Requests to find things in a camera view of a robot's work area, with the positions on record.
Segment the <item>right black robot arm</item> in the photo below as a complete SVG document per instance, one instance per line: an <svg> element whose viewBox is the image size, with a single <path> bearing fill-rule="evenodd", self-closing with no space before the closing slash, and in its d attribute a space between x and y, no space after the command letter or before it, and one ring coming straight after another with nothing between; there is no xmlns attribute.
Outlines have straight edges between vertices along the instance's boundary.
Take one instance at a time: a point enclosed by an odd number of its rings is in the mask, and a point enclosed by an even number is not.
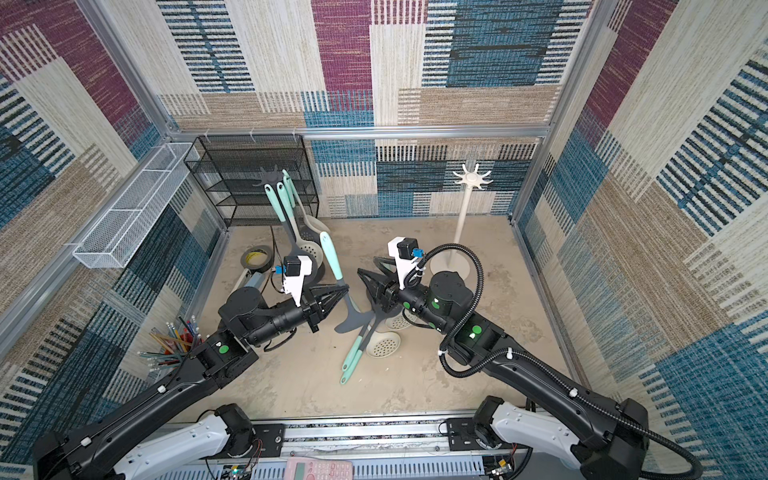
<svg viewBox="0 0 768 480"><path fill-rule="evenodd" d="M638 479L649 447L648 416L633 400L618 403L590 391L541 361L500 326L475 310L477 301L455 272L428 285L399 269L358 272L372 302L401 307L443 334L442 360L462 365L456 378L478 373L522 393L535 411L487 397L473 418L474 437L486 448L516 444L560 459L586 479Z"/></svg>

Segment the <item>white skimmer mint handle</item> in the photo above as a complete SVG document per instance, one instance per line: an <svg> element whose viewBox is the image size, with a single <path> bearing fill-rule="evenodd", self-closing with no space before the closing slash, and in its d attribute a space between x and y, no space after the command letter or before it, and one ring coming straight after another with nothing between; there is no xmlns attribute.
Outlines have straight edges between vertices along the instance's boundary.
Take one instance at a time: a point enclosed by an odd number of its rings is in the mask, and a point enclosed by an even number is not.
<svg viewBox="0 0 768 480"><path fill-rule="evenodd" d="M320 234L321 232L325 231L327 233L330 233L330 228L325 225L323 222L321 222L318 218L309 215L304 208L304 205L302 203L302 200L298 194L298 191L296 187L294 186L294 183L292 181L292 178L290 174L284 170L283 171L283 180L284 184L286 185L287 190L290 192L290 195L292 199L296 202L298 202L298 205L300 207L300 210L303 215L304 224L313 232Z"/></svg>

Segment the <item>grey utensil rack stand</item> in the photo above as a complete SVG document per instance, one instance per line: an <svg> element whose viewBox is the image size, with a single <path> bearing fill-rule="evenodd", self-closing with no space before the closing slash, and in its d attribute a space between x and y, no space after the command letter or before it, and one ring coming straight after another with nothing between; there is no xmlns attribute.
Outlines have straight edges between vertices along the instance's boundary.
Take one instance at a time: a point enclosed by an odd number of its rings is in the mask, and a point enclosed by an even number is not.
<svg viewBox="0 0 768 480"><path fill-rule="evenodd" d="M277 168L274 168L272 171L267 171L264 168L261 168L260 171L261 179L259 180L259 185L264 188L264 185L267 183L270 183L272 185L275 185L277 182L282 182L283 175L281 171L278 171ZM322 280L323 276L325 274L325 267L322 265L318 268L318 282L315 284L319 284Z"/></svg>

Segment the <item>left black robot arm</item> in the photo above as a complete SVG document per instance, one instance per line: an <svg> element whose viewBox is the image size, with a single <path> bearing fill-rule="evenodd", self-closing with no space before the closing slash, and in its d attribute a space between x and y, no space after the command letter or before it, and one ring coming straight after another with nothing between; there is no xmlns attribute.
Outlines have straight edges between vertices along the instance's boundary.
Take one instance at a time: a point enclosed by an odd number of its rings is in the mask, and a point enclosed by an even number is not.
<svg viewBox="0 0 768 480"><path fill-rule="evenodd" d="M253 365L257 347L302 324L316 331L347 292L341 285L316 285L298 300L269 306L255 287L236 290L219 309L218 329L170 373L97 422L41 436L32 449L35 478L115 475L118 461L141 441Z"/></svg>

